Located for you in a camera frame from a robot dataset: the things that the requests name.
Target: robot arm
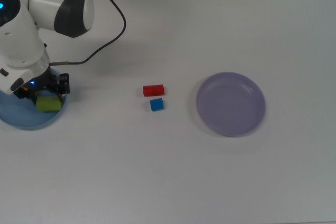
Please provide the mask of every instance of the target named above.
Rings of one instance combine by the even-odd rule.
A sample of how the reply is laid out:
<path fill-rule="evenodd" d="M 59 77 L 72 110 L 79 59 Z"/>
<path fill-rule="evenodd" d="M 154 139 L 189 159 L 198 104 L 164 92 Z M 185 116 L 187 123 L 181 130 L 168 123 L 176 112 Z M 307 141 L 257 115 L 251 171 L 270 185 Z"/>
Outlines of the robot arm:
<path fill-rule="evenodd" d="M 93 0 L 0 0 L 0 90 L 11 94 L 26 83 L 35 84 L 34 78 L 52 79 L 37 27 L 78 37 L 92 23 Z M 48 89 L 45 79 L 43 87 L 36 85 L 32 91 Z M 51 82 L 50 86 L 56 87 L 55 80 Z M 58 88 L 50 91 L 62 95 Z"/>
<path fill-rule="evenodd" d="M 22 0 L 40 28 L 69 37 L 86 33 L 93 23 L 93 0 Z"/>

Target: red block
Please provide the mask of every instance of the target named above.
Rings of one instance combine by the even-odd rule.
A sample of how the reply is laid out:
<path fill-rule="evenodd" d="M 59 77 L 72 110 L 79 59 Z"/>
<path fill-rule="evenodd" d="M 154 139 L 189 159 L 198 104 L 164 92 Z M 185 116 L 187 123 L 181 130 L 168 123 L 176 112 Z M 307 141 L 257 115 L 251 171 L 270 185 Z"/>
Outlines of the red block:
<path fill-rule="evenodd" d="M 143 95 L 145 97 L 155 97 L 157 95 L 164 95 L 163 85 L 143 86 Z"/>

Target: yellow-green sponge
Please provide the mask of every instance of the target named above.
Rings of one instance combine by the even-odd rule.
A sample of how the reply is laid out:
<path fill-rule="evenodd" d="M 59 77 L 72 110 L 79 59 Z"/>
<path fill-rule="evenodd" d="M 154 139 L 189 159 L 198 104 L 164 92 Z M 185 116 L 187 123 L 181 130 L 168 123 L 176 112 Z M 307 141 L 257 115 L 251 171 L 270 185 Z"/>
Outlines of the yellow-green sponge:
<path fill-rule="evenodd" d="M 41 112 L 60 111 L 62 109 L 62 102 L 58 97 L 37 97 L 36 108 Z"/>

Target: white table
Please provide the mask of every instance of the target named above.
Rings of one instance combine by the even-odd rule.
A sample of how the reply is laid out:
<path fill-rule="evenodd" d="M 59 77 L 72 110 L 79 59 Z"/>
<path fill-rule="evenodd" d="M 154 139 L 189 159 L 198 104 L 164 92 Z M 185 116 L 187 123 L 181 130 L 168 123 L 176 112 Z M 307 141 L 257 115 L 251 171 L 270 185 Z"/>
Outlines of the white table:
<path fill-rule="evenodd" d="M 336 220 L 336 0 L 115 0 L 124 36 L 70 73 L 61 117 L 0 122 L 1 223 L 205 224 Z M 95 0 L 91 31 L 40 31 L 52 61 L 82 60 L 122 19 Z M 262 89 L 267 114 L 228 138 L 197 115 L 208 76 Z M 143 85 L 164 84 L 151 112 Z"/>

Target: purple plate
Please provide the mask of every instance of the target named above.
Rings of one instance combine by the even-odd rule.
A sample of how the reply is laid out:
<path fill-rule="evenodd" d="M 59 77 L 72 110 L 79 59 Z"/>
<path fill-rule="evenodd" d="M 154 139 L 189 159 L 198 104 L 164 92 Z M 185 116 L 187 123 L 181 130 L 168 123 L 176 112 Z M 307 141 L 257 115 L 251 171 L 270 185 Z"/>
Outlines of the purple plate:
<path fill-rule="evenodd" d="M 202 120 L 225 136 L 242 136 L 263 120 L 265 98 L 260 88 L 242 74 L 222 72 L 200 86 L 196 106 Z"/>

